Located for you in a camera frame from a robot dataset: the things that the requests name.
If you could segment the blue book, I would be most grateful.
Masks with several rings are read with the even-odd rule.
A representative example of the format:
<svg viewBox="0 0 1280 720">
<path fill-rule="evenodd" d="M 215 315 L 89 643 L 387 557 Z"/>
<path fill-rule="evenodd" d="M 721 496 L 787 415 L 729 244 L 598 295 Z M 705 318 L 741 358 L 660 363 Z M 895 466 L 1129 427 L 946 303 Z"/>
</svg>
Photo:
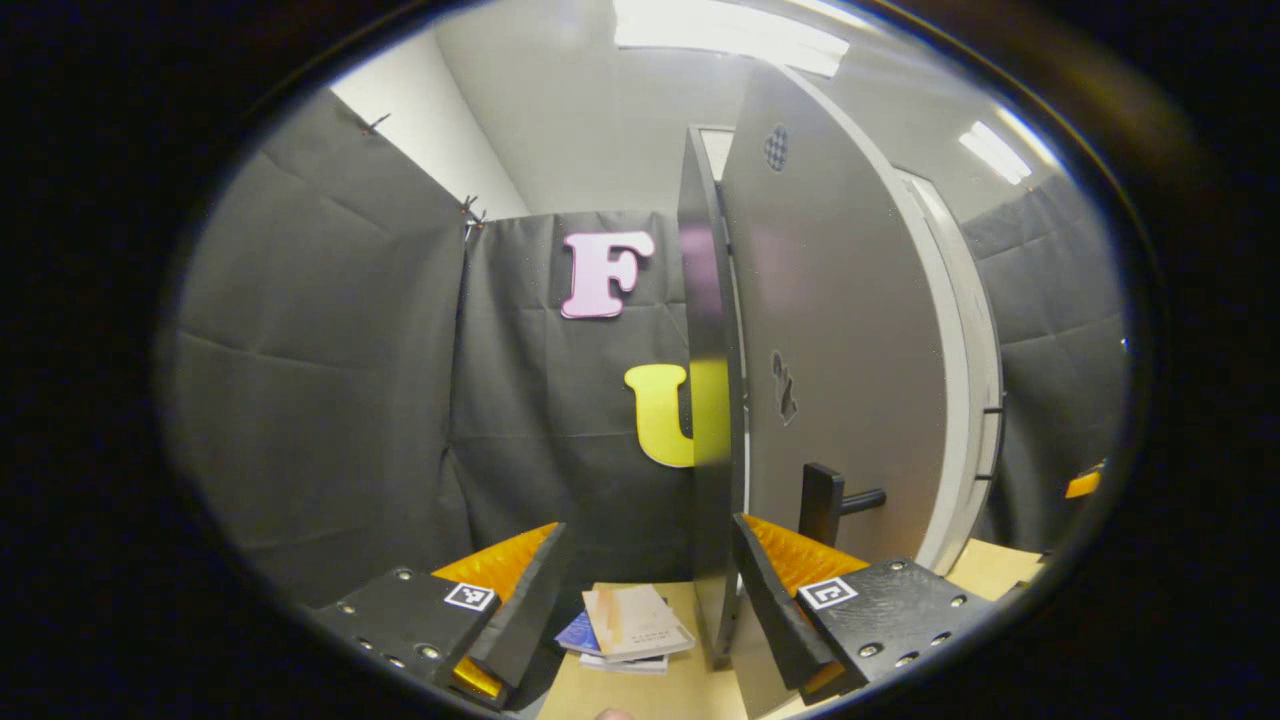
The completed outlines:
<svg viewBox="0 0 1280 720">
<path fill-rule="evenodd" d="M 563 650 L 581 655 L 598 659 L 603 656 L 589 612 L 585 609 L 556 634 L 556 643 Z"/>
</svg>

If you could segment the ceiling light panel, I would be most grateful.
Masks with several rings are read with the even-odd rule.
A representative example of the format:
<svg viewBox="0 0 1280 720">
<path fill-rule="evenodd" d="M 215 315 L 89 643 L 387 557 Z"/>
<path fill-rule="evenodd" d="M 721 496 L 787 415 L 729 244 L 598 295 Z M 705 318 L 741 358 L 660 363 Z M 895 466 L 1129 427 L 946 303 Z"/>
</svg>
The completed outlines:
<svg viewBox="0 0 1280 720">
<path fill-rule="evenodd" d="M 618 47 L 749 56 L 831 78 L 850 42 L 783 15 L 721 0 L 612 0 Z"/>
<path fill-rule="evenodd" d="M 980 120 L 975 120 L 969 129 L 961 132 L 957 141 L 1010 184 L 1019 186 L 1033 174 L 1021 156 Z"/>
</svg>

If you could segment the tan book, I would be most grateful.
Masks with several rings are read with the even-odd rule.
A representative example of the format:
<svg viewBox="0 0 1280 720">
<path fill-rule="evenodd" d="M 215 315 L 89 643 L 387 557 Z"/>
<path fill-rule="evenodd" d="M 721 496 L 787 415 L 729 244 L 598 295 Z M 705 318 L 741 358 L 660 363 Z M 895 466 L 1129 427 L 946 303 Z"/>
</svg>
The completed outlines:
<svg viewBox="0 0 1280 720">
<path fill-rule="evenodd" d="M 652 584 L 582 592 L 599 655 L 609 664 L 691 650 L 694 634 Z"/>
</svg>

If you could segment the grey cabinet door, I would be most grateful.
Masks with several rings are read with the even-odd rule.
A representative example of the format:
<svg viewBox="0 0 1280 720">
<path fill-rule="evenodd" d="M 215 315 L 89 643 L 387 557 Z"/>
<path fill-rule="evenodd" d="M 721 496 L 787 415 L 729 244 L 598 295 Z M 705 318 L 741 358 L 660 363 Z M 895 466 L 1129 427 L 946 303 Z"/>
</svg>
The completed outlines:
<svg viewBox="0 0 1280 720">
<path fill-rule="evenodd" d="M 997 328 L 977 261 L 940 191 L 924 181 L 916 186 L 922 200 L 929 206 L 934 238 L 943 254 L 957 302 L 970 386 L 969 448 L 948 538 L 945 541 L 940 561 L 934 565 L 934 570 L 945 575 L 952 570 L 973 536 L 980 510 L 995 484 L 995 479 L 975 479 L 978 427 L 983 409 L 995 405 L 1001 396 L 1005 397 L 1005 393 Z"/>
<path fill-rule="evenodd" d="M 948 373 L 963 369 L 945 265 L 902 177 L 787 67 L 755 69 L 721 181 L 746 391 L 745 510 L 794 530 L 818 464 L 881 507 L 838 550 L 916 559 L 952 464 Z"/>
</svg>

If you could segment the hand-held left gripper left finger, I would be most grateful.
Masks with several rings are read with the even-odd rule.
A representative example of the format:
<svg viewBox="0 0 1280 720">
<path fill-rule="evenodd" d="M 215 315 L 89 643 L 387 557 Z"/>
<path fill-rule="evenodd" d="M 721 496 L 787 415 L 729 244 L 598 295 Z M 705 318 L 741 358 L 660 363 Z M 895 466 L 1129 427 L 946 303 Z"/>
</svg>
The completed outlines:
<svg viewBox="0 0 1280 720">
<path fill-rule="evenodd" d="M 568 564 L 570 528 L 553 521 L 435 570 L 393 568 L 311 615 L 415 684 L 499 711 L 534 665 Z"/>
</svg>

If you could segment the grey shoe cabinet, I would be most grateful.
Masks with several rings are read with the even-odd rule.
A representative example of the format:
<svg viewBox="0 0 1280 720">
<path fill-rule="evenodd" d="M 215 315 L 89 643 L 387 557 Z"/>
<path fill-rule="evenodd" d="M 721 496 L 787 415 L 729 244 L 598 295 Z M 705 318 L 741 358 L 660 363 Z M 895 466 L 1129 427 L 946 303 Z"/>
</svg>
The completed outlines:
<svg viewBox="0 0 1280 720">
<path fill-rule="evenodd" d="M 692 589 L 707 666 L 730 665 L 737 625 L 739 571 L 731 518 L 748 498 L 742 342 L 727 223 L 704 133 L 685 136 L 678 190 L 692 424 Z"/>
</svg>

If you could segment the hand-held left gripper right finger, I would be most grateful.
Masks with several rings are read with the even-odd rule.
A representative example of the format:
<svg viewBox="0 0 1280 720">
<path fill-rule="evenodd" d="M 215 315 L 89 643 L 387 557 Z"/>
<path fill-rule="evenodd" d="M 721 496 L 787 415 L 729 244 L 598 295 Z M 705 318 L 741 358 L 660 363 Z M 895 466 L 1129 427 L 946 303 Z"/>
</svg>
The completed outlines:
<svg viewBox="0 0 1280 720">
<path fill-rule="evenodd" d="M 783 687 L 806 705 L 902 674 L 997 609 L 910 559 L 869 564 L 741 512 L 732 546 Z"/>
</svg>

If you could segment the black backdrop cloth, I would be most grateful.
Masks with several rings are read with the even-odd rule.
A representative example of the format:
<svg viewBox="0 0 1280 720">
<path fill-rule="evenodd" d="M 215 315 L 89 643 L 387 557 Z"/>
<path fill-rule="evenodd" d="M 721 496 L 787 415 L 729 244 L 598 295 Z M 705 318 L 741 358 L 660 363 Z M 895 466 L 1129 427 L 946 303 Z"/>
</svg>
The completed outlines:
<svg viewBox="0 0 1280 720">
<path fill-rule="evenodd" d="M 1004 439 L 977 536 L 1043 553 L 1084 509 L 1071 480 L 1123 433 L 1126 307 L 1110 224 L 1066 176 L 963 223 L 989 301 L 1004 382 Z"/>
<path fill-rule="evenodd" d="M 225 184 L 168 338 L 180 465 L 291 602 L 552 521 L 571 594 L 692 578 L 692 474 L 643 450 L 625 382 L 689 363 L 671 214 L 470 228 L 323 91 Z"/>
</svg>

